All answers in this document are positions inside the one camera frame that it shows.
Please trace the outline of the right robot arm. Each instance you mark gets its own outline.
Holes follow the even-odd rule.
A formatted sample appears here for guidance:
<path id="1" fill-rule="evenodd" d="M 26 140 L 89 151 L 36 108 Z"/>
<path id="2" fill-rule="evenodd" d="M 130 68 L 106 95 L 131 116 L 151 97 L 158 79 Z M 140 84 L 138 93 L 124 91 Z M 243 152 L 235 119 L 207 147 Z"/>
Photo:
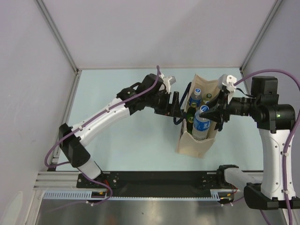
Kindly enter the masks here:
<path id="1" fill-rule="evenodd" d="M 290 159 L 292 129 L 296 127 L 295 110 L 289 104 L 278 103 L 278 80 L 273 76 L 253 77 L 248 97 L 233 97 L 236 82 L 234 76 L 222 75 L 218 80 L 220 92 L 200 116 L 216 122 L 218 131 L 231 115 L 252 117 L 262 141 L 263 177 L 258 181 L 236 165 L 221 165 L 216 182 L 221 188 L 233 185 L 243 191 L 251 209 L 299 209 L 300 199 L 293 188 Z"/>

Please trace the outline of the clear glass bottle green cap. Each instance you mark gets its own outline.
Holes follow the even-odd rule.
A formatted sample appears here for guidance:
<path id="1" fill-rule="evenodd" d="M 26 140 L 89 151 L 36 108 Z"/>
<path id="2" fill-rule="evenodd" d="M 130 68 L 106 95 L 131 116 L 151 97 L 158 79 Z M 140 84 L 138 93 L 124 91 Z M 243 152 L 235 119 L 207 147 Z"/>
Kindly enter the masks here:
<path id="1" fill-rule="evenodd" d="M 210 93 L 206 94 L 206 96 L 202 99 L 202 102 L 204 104 L 208 103 L 209 101 L 211 101 L 212 99 L 212 95 Z"/>

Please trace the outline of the beige canvas tote bag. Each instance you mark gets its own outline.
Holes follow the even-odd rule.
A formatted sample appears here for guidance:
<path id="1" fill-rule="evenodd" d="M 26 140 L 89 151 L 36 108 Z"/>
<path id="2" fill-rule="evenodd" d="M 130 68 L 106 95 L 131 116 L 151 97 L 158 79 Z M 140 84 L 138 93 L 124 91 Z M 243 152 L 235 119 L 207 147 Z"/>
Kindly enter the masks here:
<path id="1" fill-rule="evenodd" d="M 208 81 L 199 75 L 194 76 L 187 95 L 188 97 L 190 97 L 195 88 L 200 88 L 203 94 L 210 93 L 213 97 L 217 96 L 220 92 L 220 89 L 218 88 L 218 80 Z M 211 122 L 206 139 L 199 141 L 188 132 L 186 120 L 183 120 L 181 122 L 180 136 L 175 152 L 194 158 L 203 158 L 205 153 L 212 147 L 216 140 L 218 131 L 215 129 L 215 126 L 216 123 Z"/>

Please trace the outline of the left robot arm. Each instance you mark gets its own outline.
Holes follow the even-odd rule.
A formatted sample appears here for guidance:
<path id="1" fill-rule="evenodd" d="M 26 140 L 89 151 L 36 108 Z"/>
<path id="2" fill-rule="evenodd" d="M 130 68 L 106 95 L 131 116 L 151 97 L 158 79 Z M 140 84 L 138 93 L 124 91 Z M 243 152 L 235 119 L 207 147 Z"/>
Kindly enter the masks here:
<path id="1" fill-rule="evenodd" d="M 88 119 L 59 128 L 59 146 L 73 168 L 87 176 L 87 182 L 97 188 L 103 184 L 102 171 L 91 158 L 86 146 L 102 131 L 115 122 L 131 116 L 146 107 L 154 113 L 173 118 L 183 118 L 179 104 L 179 93 L 171 92 L 176 82 L 173 76 L 148 74 L 142 82 L 122 89 L 102 110 Z"/>

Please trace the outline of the blue label water bottle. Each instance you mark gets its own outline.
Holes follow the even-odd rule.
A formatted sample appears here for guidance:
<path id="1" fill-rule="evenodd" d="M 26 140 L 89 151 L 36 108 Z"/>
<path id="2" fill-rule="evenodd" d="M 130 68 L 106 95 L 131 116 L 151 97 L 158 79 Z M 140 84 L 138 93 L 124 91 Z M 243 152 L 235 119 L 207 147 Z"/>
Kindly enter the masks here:
<path id="1" fill-rule="evenodd" d="M 189 104 L 189 106 L 194 104 L 194 105 L 196 105 L 197 108 L 199 108 L 201 105 L 201 102 L 202 102 L 202 91 L 200 88 L 195 88 L 189 97 L 188 104 Z"/>

